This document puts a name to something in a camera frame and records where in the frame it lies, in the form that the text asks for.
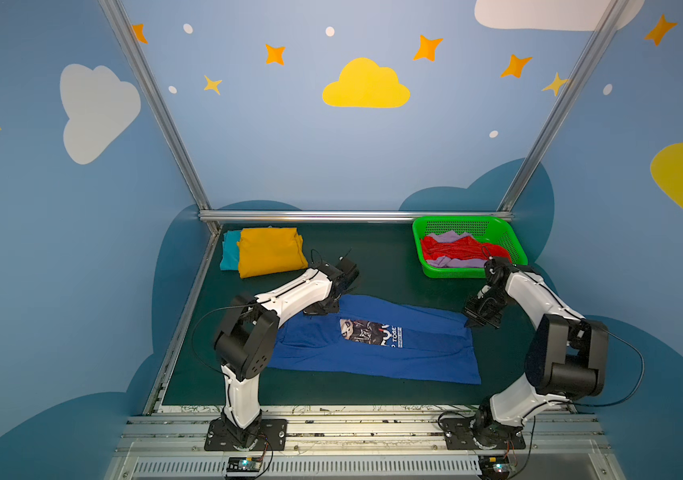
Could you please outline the right diagonal aluminium post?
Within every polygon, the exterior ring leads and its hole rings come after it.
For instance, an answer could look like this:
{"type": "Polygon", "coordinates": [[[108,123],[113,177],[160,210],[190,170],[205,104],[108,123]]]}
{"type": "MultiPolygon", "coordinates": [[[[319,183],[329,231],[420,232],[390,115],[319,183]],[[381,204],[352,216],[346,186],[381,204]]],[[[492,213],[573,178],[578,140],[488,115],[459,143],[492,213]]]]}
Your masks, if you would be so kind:
{"type": "Polygon", "coordinates": [[[503,199],[499,202],[495,216],[505,219],[513,217],[513,208],[521,199],[521,195],[523,195],[523,191],[531,182],[535,170],[541,165],[547,150],[549,150],[551,143],[553,143],[557,133],[561,130],[561,126],[565,123],[567,115],[569,115],[569,112],[577,103],[583,87],[589,82],[591,74],[597,68],[597,64],[599,64],[603,54],[611,45],[615,34],[619,31],[619,20],[623,17],[625,10],[629,8],[629,4],[631,4],[629,0],[613,0],[607,4],[603,16],[597,21],[597,26],[593,29],[589,41],[585,44],[585,48],[581,51],[581,55],[579,55],[573,70],[571,70],[571,79],[565,84],[565,89],[561,91],[561,94],[557,95],[553,109],[549,112],[543,128],[539,131],[539,135],[535,138],[531,150],[529,150],[525,160],[523,160],[523,164],[521,164],[517,174],[513,177],[513,181],[511,181],[511,185],[509,185],[507,192],[503,195],[503,199]]]}

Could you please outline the green plastic laundry basket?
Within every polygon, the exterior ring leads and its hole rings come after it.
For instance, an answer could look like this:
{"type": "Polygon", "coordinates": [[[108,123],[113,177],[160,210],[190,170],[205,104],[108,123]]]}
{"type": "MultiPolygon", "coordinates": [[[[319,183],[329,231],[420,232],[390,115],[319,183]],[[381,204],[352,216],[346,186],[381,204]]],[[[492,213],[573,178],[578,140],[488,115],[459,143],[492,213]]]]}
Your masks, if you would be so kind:
{"type": "Polygon", "coordinates": [[[499,218],[479,217],[435,217],[427,216],[413,221],[413,237],[417,246],[417,257],[421,262],[423,273],[433,279],[479,279],[485,276],[483,268],[434,268],[423,259],[421,239],[429,234],[443,234],[455,231],[458,234],[469,233],[475,240],[505,248],[511,254],[511,263],[527,265],[529,258],[523,251],[513,228],[499,218]]]}

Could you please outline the diagonal aluminium post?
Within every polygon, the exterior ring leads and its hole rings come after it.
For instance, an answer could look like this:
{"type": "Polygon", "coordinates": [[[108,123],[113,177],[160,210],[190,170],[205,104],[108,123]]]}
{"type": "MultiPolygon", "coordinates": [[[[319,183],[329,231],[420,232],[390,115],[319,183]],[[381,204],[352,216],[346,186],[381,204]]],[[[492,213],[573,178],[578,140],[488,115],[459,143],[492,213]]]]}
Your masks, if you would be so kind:
{"type": "Polygon", "coordinates": [[[117,0],[99,0],[98,3],[129,63],[131,71],[136,77],[140,90],[195,201],[198,213],[203,212],[203,210],[209,210],[210,203],[204,192],[202,182],[186,147],[183,145],[168,107],[162,98],[162,94],[142,52],[140,42],[135,36],[122,2],[117,0]]]}
{"type": "Polygon", "coordinates": [[[549,150],[551,143],[553,143],[557,133],[561,130],[561,126],[565,123],[567,115],[569,115],[569,112],[577,103],[583,87],[589,82],[591,74],[597,68],[597,64],[599,64],[603,54],[611,45],[615,34],[619,31],[619,20],[623,17],[625,10],[629,8],[629,4],[631,4],[629,0],[613,0],[607,4],[603,16],[597,21],[597,26],[593,29],[589,41],[585,44],[585,48],[581,51],[581,55],[579,55],[573,70],[571,70],[571,79],[565,84],[565,89],[561,91],[561,94],[557,95],[553,109],[549,112],[543,128],[539,131],[539,135],[535,138],[531,150],[529,150],[525,160],[523,160],[523,164],[521,164],[517,174],[513,177],[513,181],[511,181],[511,185],[509,185],[507,192],[503,195],[503,199],[499,202],[495,216],[505,219],[513,217],[513,208],[521,199],[521,195],[523,195],[523,191],[531,182],[535,170],[541,165],[547,150],[549,150]]]}

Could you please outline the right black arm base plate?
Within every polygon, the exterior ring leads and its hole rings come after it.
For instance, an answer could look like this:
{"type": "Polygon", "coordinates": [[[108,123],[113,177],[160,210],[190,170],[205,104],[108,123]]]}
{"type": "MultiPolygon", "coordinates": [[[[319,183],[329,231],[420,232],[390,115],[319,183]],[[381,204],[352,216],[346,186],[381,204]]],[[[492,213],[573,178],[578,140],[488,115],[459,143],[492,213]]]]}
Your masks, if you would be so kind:
{"type": "Polygon", "coordinates": [[[475,420],[464,417],[439,419],[437,425],[443,430],[448,450],[517,450],[527,447],[523,430],[518,427],[493,424],[477,429],[475,420]]]}

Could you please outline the left diagonal aluminium post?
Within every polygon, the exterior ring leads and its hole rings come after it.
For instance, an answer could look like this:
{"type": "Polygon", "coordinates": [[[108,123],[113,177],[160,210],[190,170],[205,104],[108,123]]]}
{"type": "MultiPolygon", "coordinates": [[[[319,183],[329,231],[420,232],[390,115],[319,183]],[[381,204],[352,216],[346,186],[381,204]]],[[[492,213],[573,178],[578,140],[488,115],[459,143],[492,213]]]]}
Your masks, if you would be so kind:
{"type": "Polygon", "coordinates": [[[209,210],[210,203],[204,192],[202,182],[186,147],[183,145],[168,107],[162,98],[162,94],[142,52],[140,42],[135,36],[122,2],[117,0],[99,0],[98,3],[129,63],[131,71],[136,77],[140,90],[195,201],[198,213],[203,212],[203,210],[209,210]]]}

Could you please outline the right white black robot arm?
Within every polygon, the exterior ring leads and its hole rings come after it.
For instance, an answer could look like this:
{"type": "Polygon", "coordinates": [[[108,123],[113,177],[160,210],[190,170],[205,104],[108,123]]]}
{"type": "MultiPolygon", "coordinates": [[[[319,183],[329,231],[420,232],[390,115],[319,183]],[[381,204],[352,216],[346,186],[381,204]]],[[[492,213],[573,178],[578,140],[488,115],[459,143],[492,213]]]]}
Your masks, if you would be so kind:
{"type": "Polygon", "coordinates": [[[549,407],[597,397],[605,388],[609,342],[617,340],[639,358],[639,377],[625,397],[591,404],[592,408],[621,405],[643,385],[647,362],[641,350],[611,333],[605,324],[589,320],[569,307],[535,270],[502,257],[485,262],[485,286],[463,307],[465,326],[501,326],[503,310],[517,304],[535,328],[525,355],[523,374],[507,389],[483,400],[471,431],[478,444],[491,447],[521,434],[527,422],[549,407]]]}

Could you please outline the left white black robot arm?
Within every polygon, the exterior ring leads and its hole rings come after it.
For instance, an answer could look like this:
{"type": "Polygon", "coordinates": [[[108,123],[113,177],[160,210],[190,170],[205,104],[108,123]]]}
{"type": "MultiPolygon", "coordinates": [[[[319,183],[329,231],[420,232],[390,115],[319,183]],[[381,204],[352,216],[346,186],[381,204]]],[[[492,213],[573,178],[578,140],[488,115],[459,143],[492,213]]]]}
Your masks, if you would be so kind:
{"type": "Polygon", "coordinates": [[[319,262],[297,278],[265,293],[237,295],[229,306],[216,308],[223,318],[212,338],[217,364],[203,360],[194,340],[195,360],[224,381],[223,426],[233,434],[255,436],[261,420],[259,376],[271,360],[278,330],[299,313],[327,315],[339,310],[341,296],[359,277],[355,262],[319,262]]]}

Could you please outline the aluminium front rail frame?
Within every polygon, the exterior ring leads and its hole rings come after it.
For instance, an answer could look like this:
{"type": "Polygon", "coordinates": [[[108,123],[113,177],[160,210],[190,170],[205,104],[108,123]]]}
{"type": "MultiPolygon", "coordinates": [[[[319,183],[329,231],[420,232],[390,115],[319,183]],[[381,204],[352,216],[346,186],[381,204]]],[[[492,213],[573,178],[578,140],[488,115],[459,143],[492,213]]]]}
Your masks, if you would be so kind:
{"type": "Polygon", "coordinates": [[[523,428],[525,449],[448,450],[437,421],[471,418],[463,405],[268,406],[287,421],[283,451],[205,451],[208,406],[130,418],[110,479],[481,479],[479,457],[507,458],[507,479],[621,479],[623,470],[591,414],[553,407],[523,428]],[[225,474],[229,457],[262,457],[257,476],[225,474]]]}

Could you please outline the folded yellow t-shirt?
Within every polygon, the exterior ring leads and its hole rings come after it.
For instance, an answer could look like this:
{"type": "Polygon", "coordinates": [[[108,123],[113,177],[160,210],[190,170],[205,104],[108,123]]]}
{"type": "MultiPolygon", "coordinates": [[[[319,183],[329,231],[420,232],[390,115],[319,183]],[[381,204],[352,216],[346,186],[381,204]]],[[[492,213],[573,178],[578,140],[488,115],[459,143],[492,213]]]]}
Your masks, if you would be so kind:
{"type": "Polygon", "coordinates": [[[303,237],[295,227],[246,228],[239,242],[238,273],[241,278],[303,270],[303,237]]]}

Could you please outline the back horizontal aluminium bar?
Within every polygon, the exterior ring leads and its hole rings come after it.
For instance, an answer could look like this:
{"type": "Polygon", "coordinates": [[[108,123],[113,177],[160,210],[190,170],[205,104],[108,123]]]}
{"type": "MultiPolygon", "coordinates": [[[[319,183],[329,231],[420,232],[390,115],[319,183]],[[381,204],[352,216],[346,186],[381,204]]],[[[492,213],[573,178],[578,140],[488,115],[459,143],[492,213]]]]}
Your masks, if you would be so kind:
{"type": "Polygon", "coordinates": [[[407,211],[279,211],[279,210],[201,210],[201,221],[220,223],[411,223],[435,216],[489,216],[511,221],[509,212],[407,212],[407,211]]]}

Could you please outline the left green circuit board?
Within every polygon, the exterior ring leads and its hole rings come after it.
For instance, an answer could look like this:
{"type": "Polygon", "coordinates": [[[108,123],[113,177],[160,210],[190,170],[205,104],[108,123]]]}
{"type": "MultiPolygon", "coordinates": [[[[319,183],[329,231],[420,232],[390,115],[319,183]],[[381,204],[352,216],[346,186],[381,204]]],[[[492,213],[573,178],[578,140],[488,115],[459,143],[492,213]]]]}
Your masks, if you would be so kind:
{"type": "Polygon", "coordinates": [[[229,457],[226,462],[225,474],[227,476],[257,476],[261,472],[262,464],[262,457],[229,457]]]}

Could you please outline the blue printed t-shirt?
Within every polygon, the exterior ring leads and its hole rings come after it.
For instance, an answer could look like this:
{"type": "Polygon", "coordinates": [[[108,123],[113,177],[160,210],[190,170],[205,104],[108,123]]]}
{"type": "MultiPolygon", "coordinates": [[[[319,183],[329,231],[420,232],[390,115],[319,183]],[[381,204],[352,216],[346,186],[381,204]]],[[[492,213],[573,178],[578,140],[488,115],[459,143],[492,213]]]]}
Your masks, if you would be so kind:
{"type": "Polygon", "coordinates": [[[345,295],[339,312],[303,313],[279,328],[270,368],[481,384],[465,316],[345,295]]]}

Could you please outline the green circuit board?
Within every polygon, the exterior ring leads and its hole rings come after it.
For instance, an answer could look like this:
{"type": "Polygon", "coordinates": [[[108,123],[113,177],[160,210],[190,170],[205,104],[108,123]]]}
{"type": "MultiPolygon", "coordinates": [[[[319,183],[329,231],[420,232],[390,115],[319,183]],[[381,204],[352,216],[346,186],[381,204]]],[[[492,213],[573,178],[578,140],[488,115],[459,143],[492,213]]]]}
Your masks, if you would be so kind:
{"type": "Polygon", "coordinates": [[[229,457],[226,462],[225,474],[227,476],[257,476],[261,472],[262,464],[262,457],[229,457]]]}
{"type": "Polygon", "coordinates": [[[485,480],[507,480],[511,475],[511,464],[507,458],[497,456],[479,457],[479,478],[485,480]]]}

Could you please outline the red t-shirt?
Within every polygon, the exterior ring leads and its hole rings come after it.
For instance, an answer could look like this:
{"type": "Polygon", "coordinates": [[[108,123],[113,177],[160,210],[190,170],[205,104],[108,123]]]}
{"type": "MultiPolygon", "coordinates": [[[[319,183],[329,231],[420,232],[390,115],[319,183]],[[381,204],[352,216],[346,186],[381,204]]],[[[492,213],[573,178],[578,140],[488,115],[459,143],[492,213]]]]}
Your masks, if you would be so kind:
{"type": "Polygon", "coordinates": [[[471,236],[441,242],[433,236],[421,239],[423,259],[434,268],[483,268],[491,258],[511,261],[511,254],[498,245],[483,243],[471,236]]]}

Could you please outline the right green circuit board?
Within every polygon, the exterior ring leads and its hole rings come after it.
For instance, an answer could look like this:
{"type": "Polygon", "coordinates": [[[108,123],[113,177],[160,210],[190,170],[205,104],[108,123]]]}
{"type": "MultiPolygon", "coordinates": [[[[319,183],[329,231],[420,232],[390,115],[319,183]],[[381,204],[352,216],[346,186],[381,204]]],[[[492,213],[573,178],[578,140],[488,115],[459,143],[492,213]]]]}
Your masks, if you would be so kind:
{"type": "Polygon", "coordinates": [[[511,464],[507,458],[497,456],[479,457],[479,478],[485,480],[507,480],[511,475],[511,464]]]}

